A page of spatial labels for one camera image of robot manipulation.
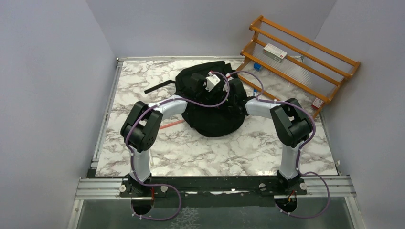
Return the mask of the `black student bag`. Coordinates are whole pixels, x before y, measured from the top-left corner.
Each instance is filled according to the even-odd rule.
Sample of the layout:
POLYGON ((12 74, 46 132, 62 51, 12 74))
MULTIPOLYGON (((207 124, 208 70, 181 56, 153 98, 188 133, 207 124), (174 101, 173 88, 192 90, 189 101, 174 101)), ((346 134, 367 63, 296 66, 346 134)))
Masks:
MULTIPOLYGON (((186 77, 193 73, 208 75, 208 72, 215 71, 224 75, 232 73, 233 69, 229 63, 224 61, 207 62, 185 68, 175 77, 175 94, 186 96, 186 77)), ((203 98, 191 98, 202 104, 216 104, 220 102, 225 94, 223 91, 224 79, 214 89, 214 95, 203 98)), ((245 120, 245 109, 223 109, 223 105, 216 108, 205 108, 188 104, 182 117, 185 122, 194 128, 198 133, 206 137, 221 137, 236 131, 245 120)))

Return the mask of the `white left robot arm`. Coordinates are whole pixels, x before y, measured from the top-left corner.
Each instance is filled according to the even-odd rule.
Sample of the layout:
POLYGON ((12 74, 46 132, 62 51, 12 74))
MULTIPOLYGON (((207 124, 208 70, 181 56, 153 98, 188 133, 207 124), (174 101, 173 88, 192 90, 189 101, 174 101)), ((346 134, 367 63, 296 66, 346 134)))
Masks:
POLYGON ((156 137, 163 120, 174 115, 182 114, 188 104, 205 108, 216 108, 224 104, 229 97, 228 74, 220 72, 208 72, 208 76, 203 77, 205 83, 204 90, 211 92, 220 79, 224 79, 226 85, 226 94, 224 98, 216 104, 202 104, 192 100, 189 96, 173 95, 166 100, 153 104, 146 104, 139 101, 134 104, 128 115, 121 131, 124 142, 130 151, 130 177, 134 180, 132 190, 139 196, 146 195, 150 187, 159 187, 162 184, 150 184, 148 179, 151 177, 149 168, 149 149, 156 141, 156 137))

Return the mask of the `pale yellow pencil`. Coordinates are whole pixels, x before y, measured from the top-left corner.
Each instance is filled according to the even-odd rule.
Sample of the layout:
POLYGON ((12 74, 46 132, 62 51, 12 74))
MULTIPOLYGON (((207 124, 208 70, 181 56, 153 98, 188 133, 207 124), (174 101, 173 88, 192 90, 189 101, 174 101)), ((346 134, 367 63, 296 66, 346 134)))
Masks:
POLYGON ((151 150, 149 151, 149 161, 151 165, 154 165, 153 154, 151 150))

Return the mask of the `salmon pink pencil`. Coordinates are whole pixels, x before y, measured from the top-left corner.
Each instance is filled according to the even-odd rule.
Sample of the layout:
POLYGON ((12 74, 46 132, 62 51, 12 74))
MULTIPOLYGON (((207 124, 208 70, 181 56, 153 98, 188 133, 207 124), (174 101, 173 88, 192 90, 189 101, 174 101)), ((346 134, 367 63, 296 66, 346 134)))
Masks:
POLYGON ((175 122, 172 122, 172 123, 169 123, 169 124, 166 124, 166 125, 162 125, 162 126, 160 127, 160 129, 165 129, 165 128, 168 128, 168 127, 171 127, 171 126, 175 126, 175 125, 178 125, 178 124, 181 124, 181 123, 184 123, 184 122, 185 122, 185 120, 175 121, 175 122))

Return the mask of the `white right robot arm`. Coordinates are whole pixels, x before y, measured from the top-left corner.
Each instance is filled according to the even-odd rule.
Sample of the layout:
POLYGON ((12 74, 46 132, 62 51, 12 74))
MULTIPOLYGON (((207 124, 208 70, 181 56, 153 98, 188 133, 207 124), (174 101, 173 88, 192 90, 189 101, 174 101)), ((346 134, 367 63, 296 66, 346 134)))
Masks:
POLYGON ((219 91, 227 97, 218 112, 215 136, 236 131, 246 116, 260 116, 273 121, 276 134, 283 144, 282 160, 277 171, 276 189, 281 194, 292 191, 300 178, 299 158, 302 147, 314 136, 314 120, 295 98, 286 101, 270 101, 248 97, 242 83, 230 77, 219 84, 219 91))

